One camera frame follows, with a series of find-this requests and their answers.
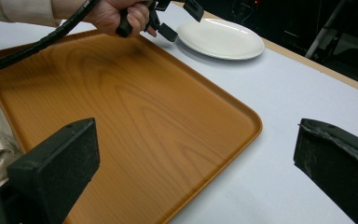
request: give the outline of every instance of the wood grain pattern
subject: wood grain pattern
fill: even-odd
[[[76,224],[169,221],[262,130],[252,109],[145,38],[96,31],[0,71],[0,104],[25,151],[96,118],[102,162],[67,218]]]

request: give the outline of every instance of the wooden tray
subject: wooden tray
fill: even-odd
[[[262,130],[251,108],[147,39],[96,31],[1,70],[0,104],[24,151],[96,118],[102,162],[75,224],[169,221]]]

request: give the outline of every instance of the tray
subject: tray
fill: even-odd
[[[96,119],[101,167],[68,215],[76,224],[168,222],[262,130],[251,108],[144,37],[97,31],[1,70],[0,104],[24,151]]]

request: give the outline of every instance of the sleeve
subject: sleeve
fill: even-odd
[[[0,21],[58,26],[50,0],[0,0]]]

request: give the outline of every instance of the white table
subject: white table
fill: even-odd
[[[173,4],[159,18],[173,29],[193,20]],[[80,23],[72,33],[89,29],[94,27]],[[52,30],[0,22],[0,49],[35,42]],[[250,106],[264,125],[258,138],[172,223],[352,223],[294,166],[293,156],[302,118],[358,136],[358,90],[270,49],[255,59],[233,62],[203,56],[180,40],[147,38]]]

